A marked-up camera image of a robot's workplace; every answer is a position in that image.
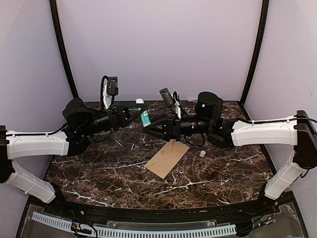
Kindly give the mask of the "green glue stick white cap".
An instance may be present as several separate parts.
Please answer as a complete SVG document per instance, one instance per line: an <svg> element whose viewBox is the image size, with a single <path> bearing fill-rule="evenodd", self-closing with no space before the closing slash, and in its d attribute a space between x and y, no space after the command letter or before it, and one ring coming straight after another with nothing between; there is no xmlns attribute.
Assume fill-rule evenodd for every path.
<svg viewBox="0 0 317 238"><path fill-rule="evenodd" d="M136 101L137 104L143 104L144 103L144 100L141 99L141 98L136 99L135 101ZM148 110L144 110L141 113L141 121L142 121L143 127L146 127L146 126L151 124L151 120L150 120L150 117L149 117L149 114L148 114Z"/></svg>

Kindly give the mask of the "brown paper envelope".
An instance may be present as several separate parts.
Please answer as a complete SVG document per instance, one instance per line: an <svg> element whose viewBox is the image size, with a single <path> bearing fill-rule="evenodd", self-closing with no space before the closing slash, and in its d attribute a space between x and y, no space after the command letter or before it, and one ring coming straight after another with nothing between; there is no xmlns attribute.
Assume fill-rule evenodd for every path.
<svg viewBox="0 0 317 238"><path fill-rule="evenodd" d="M170 140L145 164L145 168L164 179L189 148L180 141Z"/></svg>

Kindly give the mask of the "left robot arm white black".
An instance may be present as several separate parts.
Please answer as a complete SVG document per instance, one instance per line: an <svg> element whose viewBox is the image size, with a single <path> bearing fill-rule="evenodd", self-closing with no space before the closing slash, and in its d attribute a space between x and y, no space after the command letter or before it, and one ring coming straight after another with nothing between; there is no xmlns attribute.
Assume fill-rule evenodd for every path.
<svg viewBox="0 0 317 238"><path fill-rule="evenodd" d="M147 109L144 103L115 103L108 109L88 107L80 98L72 99L63 110L66 123L53 132L25 133L0 127L0 181L32 195L59 216L70 206L57 185L46 182L15 162L16 158L42 155L77 156L91 145L90 137L100 132L115 132L130 125Z"/></svg>

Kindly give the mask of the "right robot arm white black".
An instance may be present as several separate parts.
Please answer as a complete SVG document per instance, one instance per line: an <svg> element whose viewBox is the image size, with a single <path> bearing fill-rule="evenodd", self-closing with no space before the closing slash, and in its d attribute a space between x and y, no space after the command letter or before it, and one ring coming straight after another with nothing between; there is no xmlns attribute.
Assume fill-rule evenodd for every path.
<svg viewBox="0 0 317 238"><path fill-rule="evenodd" d="M223 100L212 92L201 92L195 114L183 109L166 115L144 128L144 133L169 141L181 136L205 134L208 141L220 148L253 144L286 144L294 152L278 172L262 188L261 198L253 203L253 211L263 215L287 187L298 177L317 166L317 132L314 120L305 111L294 116L272 120L221 118Z"/></svg>

